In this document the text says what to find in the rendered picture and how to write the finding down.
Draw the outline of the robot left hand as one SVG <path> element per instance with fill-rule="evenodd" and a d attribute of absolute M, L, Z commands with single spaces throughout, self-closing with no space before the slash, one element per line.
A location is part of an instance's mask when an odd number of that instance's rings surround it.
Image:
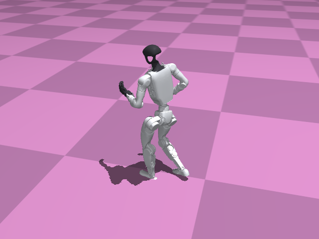
<path fill-rule="evenodd" d="M 124 84 L 123 84 L 123 83 L 124 83 L 123 81 L 121 81 L 121 82 L 119 83 L 119 89 L 120 89 L 120 92 L 121 92 L 123 95 L 125 95 L 125 97 L 127 97 L 127 94 L 128 94 L 128 95 L 131 95 L 132 92 L 130 92 L 129 90 L 127 90 L 127 89 L 124 87 Z"/>

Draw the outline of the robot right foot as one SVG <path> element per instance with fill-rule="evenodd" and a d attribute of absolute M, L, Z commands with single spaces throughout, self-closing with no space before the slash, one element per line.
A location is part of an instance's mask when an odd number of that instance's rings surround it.
<path fill-rule="evenodd" d="M 182 175 L 182 176 L 189 176 L 189 171 L 187 169 L 184 169 L 183 167 L 182 167 L 182 169 L 183 170 L 181 171 L 178 168 L 176 168 L 176 169 L 173 169 L 172 172 L 175 174 Z"/>

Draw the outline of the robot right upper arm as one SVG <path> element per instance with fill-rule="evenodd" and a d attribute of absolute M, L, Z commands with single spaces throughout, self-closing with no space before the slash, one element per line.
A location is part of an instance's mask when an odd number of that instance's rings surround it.
<path fill-rule="evenodd" d="M 171 70 L 171 74 L 180 81 L 179 86 L 181 88 L 186 88 L 188 85 L 188 79 L 177 69 L 176 65 L 173 63 L 166 64 Z"/>

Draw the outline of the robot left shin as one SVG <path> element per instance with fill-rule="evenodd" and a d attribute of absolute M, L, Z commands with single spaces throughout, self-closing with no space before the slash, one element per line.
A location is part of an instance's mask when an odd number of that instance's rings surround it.
<path fill-rule="evenodd" d="M 156 161 L 156 155 L 153 154 L 149 148 L 145 148 L 143 150 L 143 157 L 144 162 L 147 167 L 149 177 L 153 179 L 153 176 L 155 177 L 155 161 Z"/>

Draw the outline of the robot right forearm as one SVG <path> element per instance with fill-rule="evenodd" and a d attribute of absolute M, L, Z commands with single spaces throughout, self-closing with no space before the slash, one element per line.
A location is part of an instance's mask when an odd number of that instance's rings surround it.
<path fill-rule="evenodd" d="M 176 95 L 178 92 L 182 91 L 184 88 L 181 88 L 178 83 L 173 89 L 174 89 L 173 95 Z"/>

